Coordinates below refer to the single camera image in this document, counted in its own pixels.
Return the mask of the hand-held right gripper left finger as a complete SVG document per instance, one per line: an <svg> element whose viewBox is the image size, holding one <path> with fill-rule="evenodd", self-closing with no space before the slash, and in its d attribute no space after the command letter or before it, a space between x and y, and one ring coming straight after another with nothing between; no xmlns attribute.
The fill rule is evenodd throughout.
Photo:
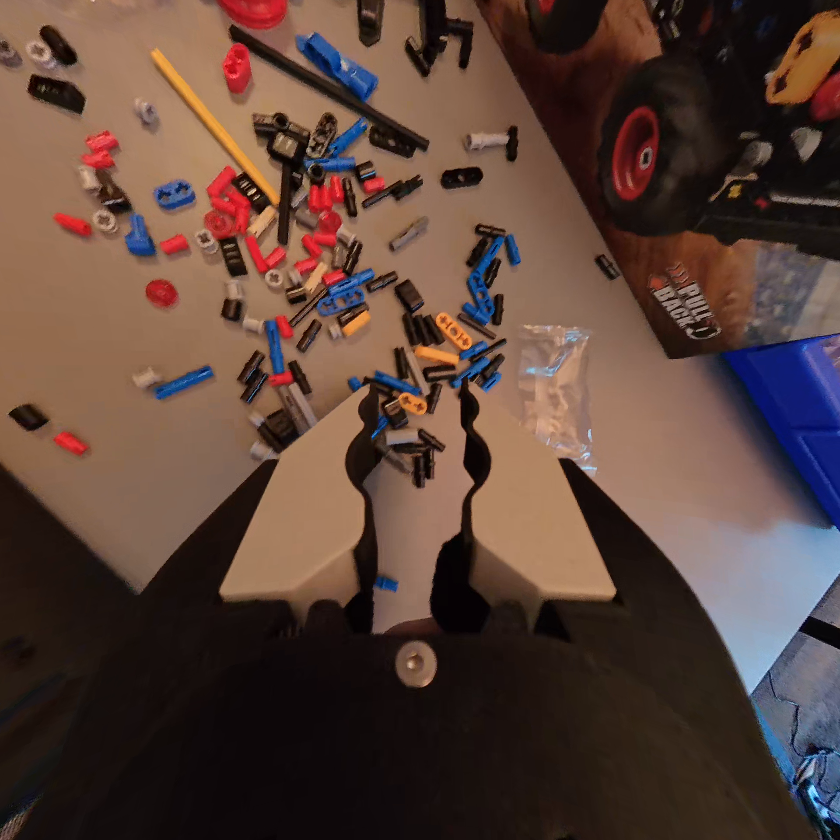
<svg viewBox="0 0 840 840"><path fill-rule="evenodd" d="M364 482L379 462L372 389L351 394L288 447L219 588L225 602L280 601L304 623L336 602L368 634L378 575L373 506Z"/></svg>

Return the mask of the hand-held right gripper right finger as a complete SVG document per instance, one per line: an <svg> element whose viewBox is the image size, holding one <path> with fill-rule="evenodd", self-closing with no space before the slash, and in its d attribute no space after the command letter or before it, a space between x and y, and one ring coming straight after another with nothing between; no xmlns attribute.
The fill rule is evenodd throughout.
<svg viewBox="0 0 840 840"><path fill-rule="evenodd" d="M467 383L457 390L471 479L460 530L437 557L430 606L445 632L477 633L513 604L526 627L549 602L609 603L616 586L560 458Z"/></svg>

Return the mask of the grey desk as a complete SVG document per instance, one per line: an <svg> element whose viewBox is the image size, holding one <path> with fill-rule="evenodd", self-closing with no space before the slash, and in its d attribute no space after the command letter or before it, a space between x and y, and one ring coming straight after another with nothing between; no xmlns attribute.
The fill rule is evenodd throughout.
<svg viewBox="0 0 840 840"><path fill-rule="evenodd" d="M358 42L354 5L301 2L265 40L297 58L297 32L327 40L380 76L373 103L430 139L413 161L373 153L388 180L425 184L354 223L362 264L396 269L437 312L467 299L463 262L473 226L509 227L521 251L504 272L507 361L489 398L518 422L518 328L591 330L587 380L595 479L646 531L698 595L750 690L838 576L838 531L759 425L727 368L711 357L668 360L627 286L594 257L608 250L563 164L472 2L476 40L461 72L452 49L423 81L403 54L417 26L410 2L387 2L382 40ZM78 54L56 62L39 29L53 25ZM215 2L172 2L128 14L56 3L2 2L2 36L24 64L2 67L2 461L132 586L141 588L256 467L256 433L235 377L263 348L220 310L228 277L217 255L132 255L119 234L89 238L55 213L89 220L95 202L77 167L88 135L119 141L114 180L154 242L192 237L206 187L230 162L155 68L159 49L273 183L250 126L258 110L287 109L313 125L325 98L254 60L248 96L232 98L221 63L228 19ZM32 74L75 84L82 115L37 101ZM142 124L133 101L153 103ZM518 159L467 152L468 133L519 130ZM429 226L398 253L389 241L413 220ZM146 284L169 280L179 302L152 306ZM91 448L76 457L8 417L32 403Z"/></svg>

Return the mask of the empty clear plastic bag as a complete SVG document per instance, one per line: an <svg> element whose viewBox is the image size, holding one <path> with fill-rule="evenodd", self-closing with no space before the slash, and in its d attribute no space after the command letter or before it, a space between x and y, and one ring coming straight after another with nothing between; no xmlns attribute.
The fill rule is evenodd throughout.
<svg viewBox="0 0 840 840"><path fill-rule="evenodd" d="M594 476L587 368L591 332L523 324L518 330L521 425L555 456Z"/></svg>

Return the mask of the black perforated board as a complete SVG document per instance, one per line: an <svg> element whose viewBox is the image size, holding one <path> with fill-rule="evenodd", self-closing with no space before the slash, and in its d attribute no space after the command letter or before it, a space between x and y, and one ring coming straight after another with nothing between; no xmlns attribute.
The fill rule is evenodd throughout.
<svg viewBox="0 0 840 840"><path fill-rule="evenodd" d="M55 768L134 593L9 471L1 478L1 806L12 837Z"/></svg>

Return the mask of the blue storage bin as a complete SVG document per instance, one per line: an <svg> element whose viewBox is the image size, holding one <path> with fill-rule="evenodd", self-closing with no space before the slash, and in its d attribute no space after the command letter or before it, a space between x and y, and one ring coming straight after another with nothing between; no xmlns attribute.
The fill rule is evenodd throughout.
<svg viewBox="0 0 840 840"><path fill-rule="evenodd" d="M839 526L839 335L722 355L831 523Z"/></svg>

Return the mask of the grey pin with black connector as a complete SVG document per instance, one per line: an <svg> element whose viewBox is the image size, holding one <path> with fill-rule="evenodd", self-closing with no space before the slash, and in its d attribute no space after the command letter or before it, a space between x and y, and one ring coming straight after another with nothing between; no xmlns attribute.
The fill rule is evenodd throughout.
<svg viewBox="0 0 840 840"><path fill-rule="evenodd" d="M518 126L511 125L505 132L498 133L468 133L464 139L464 146L467 152L504 149L506 159L509 162L514 162L518 159Z"/></svg>

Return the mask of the toy truck set box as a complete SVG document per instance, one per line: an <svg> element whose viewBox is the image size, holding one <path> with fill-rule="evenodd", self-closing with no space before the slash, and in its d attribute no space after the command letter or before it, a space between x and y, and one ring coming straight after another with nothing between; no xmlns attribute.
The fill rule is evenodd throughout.
<svg viewBox="0 0 840 840"><path fill-rule="evenodd" d="M672 359L838 334L838 2L484 2Z"/></svg>

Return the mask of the long yellow axle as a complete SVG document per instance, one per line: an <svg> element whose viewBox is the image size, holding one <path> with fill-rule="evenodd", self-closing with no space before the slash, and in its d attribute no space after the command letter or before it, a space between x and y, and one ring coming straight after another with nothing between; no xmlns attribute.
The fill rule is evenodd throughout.
<svg viewBox="0 0 840 840"><path fill-rule="evenodd" d="M280 195L277 189L262 175L256 164L249 159L222 123L216 119L205 103L195 94L194 90L173 67L173 64L157 48L152 49L150 58L169 86L214 137L215 141L266 195L270 204L278 207Z"/></svg>

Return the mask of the long black axle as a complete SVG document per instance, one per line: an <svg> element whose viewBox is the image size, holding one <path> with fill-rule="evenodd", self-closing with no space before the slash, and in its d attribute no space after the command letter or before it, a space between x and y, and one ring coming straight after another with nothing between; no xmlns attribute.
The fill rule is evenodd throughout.
<svg viewBox="0 0 840 840"><path fill-rule="evenodd" d="M301 82L308 88L317 91L324 97L342 105L357 115L368 119L372 124L390 130L394 135L412 145L415 149L422 152L428 151L429 139L358 99L343 89L338 83L320 76L296 61L287 58L277 49L268 46L257 37L252 36L234 24L231 24L227 31L233 43L245 46L252 54L260 60L263 60L269 66L285 73L287 76Z"/></svg>

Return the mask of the red two-hole beam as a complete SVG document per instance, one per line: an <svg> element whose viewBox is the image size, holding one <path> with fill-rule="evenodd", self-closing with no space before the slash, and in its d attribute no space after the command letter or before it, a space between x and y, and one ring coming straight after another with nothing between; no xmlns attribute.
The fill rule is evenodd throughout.
<svg viewBox="0 0 840 840"><path fill-rule="evenodd" d="M228 90L234 95L245 93L253 76L248 48L233 43L223 60L222 68Z"/></svg>

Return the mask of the blue fairing panel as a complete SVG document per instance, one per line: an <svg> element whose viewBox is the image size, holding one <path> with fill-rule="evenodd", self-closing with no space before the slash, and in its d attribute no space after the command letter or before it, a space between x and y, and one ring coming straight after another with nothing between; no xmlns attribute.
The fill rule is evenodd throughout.
<svg viewBox="0 0 840 840"><path fill-rule="evenodd" d="M363 102L370 100L379 84L375 73L339 51L318 32L297 35L295 40L297 49L322 73Z"/></svg>

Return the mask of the small black grille tile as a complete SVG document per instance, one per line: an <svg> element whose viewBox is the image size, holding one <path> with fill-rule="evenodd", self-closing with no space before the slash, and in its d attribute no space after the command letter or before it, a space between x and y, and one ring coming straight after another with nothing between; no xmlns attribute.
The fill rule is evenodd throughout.
<svg viewBox="0 0 840 840"><path fill-rule="evenodd" d="M71 81L32 74L27 92L33 99L66 112L82 115L87 98Z"/></svg>

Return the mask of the large red wheel rim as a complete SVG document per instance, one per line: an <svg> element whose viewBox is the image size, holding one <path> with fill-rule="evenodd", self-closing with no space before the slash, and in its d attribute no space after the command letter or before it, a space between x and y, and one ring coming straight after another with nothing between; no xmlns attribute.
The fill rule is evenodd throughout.
<svg viewBox="0 0 840 840"><path fill-rule="evenodd" d="M268 30L279 26L287 16L288 1L217 1L217 5L237 26Z"/></svg>

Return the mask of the short black round connector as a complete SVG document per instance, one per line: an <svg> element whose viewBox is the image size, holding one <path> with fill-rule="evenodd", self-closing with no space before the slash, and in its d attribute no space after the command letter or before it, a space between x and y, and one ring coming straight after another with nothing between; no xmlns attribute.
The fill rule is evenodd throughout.
<svg viewBox="0 0 840 840"><path fill-rule="evenodd" d="M50 53L63 67L72 67L78 62L78 54L67 38L53 25L42 26L38 34L48 46Z"/></svg>

